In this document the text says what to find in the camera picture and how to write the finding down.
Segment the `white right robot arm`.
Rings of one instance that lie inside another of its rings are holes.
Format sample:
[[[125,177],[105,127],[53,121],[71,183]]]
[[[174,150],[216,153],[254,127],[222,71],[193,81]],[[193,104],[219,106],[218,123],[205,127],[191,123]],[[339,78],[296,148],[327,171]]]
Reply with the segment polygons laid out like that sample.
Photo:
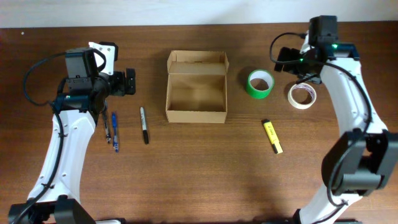
[[[274,69],[296,75],[299,84],[326,86],[340,138],[322,161],[320,189],[292,221],[339,223],[350,205],[387,185],[397,163],[397,134],[388,131],[371,103],[355,45],[339,41],[337,17],[313,17],[299,36],[302,48],[282,48],[272,59]]]

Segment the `yellow highlighter marker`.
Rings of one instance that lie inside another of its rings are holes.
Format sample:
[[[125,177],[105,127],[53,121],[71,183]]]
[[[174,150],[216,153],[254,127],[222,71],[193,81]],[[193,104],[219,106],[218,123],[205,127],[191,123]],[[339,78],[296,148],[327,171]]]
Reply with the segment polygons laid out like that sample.
[[[279,138],[277,137],[276,131],[270,120],[262,120],[262,125],[266,131],[266,134],[270,140],[271,146],[276,154],[283,153],[282,146],[280,145]]]

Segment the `green tape roll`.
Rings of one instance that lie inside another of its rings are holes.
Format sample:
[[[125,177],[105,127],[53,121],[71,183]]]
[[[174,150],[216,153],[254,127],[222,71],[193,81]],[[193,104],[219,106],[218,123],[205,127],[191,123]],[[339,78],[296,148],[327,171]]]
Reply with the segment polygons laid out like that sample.
[[[267,70],[252,71],[246,82],[246,92],[255,99],[269,96],[275,84],[274,77]]]

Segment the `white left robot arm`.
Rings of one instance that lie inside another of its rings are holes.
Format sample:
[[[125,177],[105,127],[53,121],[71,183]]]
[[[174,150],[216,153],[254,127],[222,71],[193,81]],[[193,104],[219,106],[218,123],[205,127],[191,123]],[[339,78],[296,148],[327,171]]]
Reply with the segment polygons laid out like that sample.
[[[106,98],[134,95],[135,70],[115,71],[118,46],[90,42],[61,54],[68,75],[48,105],[53,111],[52,137],[39,178],[26,203],[13,204],[9,223],[94,223],[80,203],[80,180],[88,143]]]

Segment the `blue ballpoint pen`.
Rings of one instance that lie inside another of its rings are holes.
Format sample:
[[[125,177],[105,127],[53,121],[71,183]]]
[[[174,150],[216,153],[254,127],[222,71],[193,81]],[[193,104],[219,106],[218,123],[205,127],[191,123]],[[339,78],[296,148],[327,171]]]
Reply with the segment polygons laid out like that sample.
[[[114,147],[115,152],[119,152],[118,123],[117,123],[117,117],[116,117],[116,113],[115,112],[112,112],[111,118],[112,118],[113,132],[114,132],[113,147]]]

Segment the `black ballpoint pen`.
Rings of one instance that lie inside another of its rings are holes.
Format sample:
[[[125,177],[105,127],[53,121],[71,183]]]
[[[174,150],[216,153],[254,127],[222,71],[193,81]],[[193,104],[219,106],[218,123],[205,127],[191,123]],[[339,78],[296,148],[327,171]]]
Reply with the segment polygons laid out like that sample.
[[[104,123],[105,139],[106,139],[106,142],[109,144],[111,141],[111,133],[110,133],[109,124],[108,124],[107,107],[105,107],[102,111],[102,118],[103,118],[103,123]]]

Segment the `beige masking tape roll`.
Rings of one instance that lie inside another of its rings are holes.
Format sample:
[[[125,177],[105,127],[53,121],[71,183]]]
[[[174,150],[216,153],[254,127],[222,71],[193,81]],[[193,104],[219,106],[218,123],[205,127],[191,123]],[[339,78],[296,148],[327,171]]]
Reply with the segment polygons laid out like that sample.
[[[315,89],[307,83],[294,84],[287,94],[289,103],[296,109],[309,109],[317,100]]]

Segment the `black permanent marker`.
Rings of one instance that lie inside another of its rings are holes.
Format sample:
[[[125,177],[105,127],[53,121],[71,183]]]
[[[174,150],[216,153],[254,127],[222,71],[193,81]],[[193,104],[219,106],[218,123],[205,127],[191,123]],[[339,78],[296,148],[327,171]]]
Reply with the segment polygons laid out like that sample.
[[[141,124],[142,124],[142,133],[143,133],[144,143],[149,144],[149,133],[147,131],[146,116],[145,116],[145,110],[143,107],[140,107],[140,115],[141,115]]]

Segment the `brown cardboard box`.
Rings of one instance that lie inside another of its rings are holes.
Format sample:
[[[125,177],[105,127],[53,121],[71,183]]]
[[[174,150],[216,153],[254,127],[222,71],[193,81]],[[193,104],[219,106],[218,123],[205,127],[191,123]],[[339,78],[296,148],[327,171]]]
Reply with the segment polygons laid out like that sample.
[[[225,52],[171,51],[165,103],[168,122],[225,123],[228,69]]]

